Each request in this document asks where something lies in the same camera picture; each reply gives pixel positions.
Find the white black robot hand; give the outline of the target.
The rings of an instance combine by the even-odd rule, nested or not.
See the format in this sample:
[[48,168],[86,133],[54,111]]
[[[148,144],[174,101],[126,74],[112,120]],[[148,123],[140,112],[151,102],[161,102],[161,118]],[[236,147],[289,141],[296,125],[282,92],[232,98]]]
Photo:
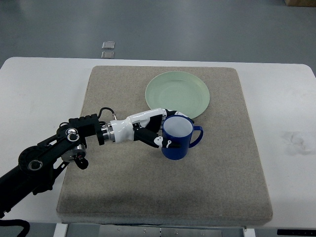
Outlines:
[[108,139],[117,143],[141,141],[154,148],[180,148],[180,144],[158,135],[162,121],[175,115],[189,118],[179,111],[158,108],[128,116],[124,120],[112,120],[108,123]]

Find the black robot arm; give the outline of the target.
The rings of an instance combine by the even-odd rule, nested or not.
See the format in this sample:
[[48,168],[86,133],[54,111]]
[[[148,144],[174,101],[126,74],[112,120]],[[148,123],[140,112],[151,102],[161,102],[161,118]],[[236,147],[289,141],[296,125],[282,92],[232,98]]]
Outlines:
[[153,109],[128,116],[124,120],[101,121],[100,114],[71,118],[60,124],[56,134],[35,146],[26,148],[18,165],[0,179],[0,216],[4,217],[28,194],[43,193],[53,188],[55,179],[70,162],[80,169],[88,167],[86,138],[96,136],[99,145],[106,141],[141,141],[154,148],[179,148],[180,144],[158,134],[163,122],[181,112]]

